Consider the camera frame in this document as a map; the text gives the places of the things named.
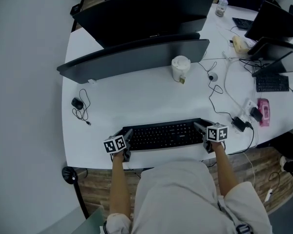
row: shoe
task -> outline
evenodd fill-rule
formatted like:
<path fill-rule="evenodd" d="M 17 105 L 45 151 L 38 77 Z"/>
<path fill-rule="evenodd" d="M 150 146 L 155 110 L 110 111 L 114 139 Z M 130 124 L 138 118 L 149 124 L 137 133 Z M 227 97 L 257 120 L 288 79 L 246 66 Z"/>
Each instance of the shoe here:
<path fill-rule="evenodd" d="M 281 166 L 281 171 L 283 171 L 283 172 L 285 172 L 285 170 L 283 169 L 285 163 L 287 163 L 287 161 L 286 161 L 285 157 L 282 156 L 280 158 L 280 166 Z"/>

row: person's arm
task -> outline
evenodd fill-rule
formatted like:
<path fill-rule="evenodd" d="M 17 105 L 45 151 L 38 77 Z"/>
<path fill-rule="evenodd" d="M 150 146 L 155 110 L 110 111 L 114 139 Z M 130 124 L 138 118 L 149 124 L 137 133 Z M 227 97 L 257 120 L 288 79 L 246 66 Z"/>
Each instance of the person's arm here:
<path fill-rule="evenodd" d="M 130 219 L 130 196 L 123 169 L 123 152 L 114 154 L 110 190 L 110 214 L 120 213 Z"/>
<path fill-rule="evenodd" d="M 221 145 L 221 142 L 212 142 L 211 144 L 213 150 L 216 153 L 220 194 L 222 196 L 226 196 L 227 193 L 239 183 L 229 163 L 225 150 Z"/>

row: gray shirt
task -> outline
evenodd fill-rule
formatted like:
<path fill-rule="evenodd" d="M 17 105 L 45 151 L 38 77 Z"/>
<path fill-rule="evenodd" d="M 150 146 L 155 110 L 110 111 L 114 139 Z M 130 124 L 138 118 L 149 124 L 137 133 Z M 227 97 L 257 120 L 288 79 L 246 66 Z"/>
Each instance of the gray shirt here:
<path fill-rule="evenodd" d="M 144 171 L 136 192 L 134 221 L 123 214 L 107 218 L 109 234 L 237 233 L 233 218 L 254 233 L 272 233 L 267 213 L 250 182 L 243 182 L 218 197 L 205 164 L 178 161 Z"/>

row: wrist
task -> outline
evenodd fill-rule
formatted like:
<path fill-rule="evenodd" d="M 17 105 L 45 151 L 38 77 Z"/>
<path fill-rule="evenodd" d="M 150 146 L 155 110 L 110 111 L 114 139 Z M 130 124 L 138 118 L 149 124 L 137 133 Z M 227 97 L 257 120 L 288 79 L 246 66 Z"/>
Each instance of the wrist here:
<path fill-rule="evenodd" d="M 113 157 L 113 163 L 122 163 L 123 162 L 123 156 L 114 156 Z"/>
<path fill-rule="evenodd" d="M 225 151 L 225 149 L 224 149 L 224 147 L 222 145 L 219 145 L 219 146 L 213 148 L 213 150 L 215 151 L 215 153 L 219 153 L 219 152 L 224 152 Z"/>

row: person's hand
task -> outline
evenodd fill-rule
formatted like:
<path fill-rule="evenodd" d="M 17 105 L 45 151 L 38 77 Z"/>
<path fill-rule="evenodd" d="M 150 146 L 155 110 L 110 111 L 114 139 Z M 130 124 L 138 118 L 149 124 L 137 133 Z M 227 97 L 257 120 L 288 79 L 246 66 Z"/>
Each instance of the person's hand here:
<path fill-rule="evenodd" d="M 224 150 L 224 147 L 222 146 L 221 142 L 211 141 L 211 147 L 214 150 L 214 152 L 216 152 L 218 150 Z"/>
<path fill-rule="evenodd" d="M 116 159 L 116 160 L 119 160 L 120 162 L 123 162 L 124 160 L 124 152 L 123 151 L 120 151 L 119 153 L 115 153 L 113 155 L 113 161 Z"/>

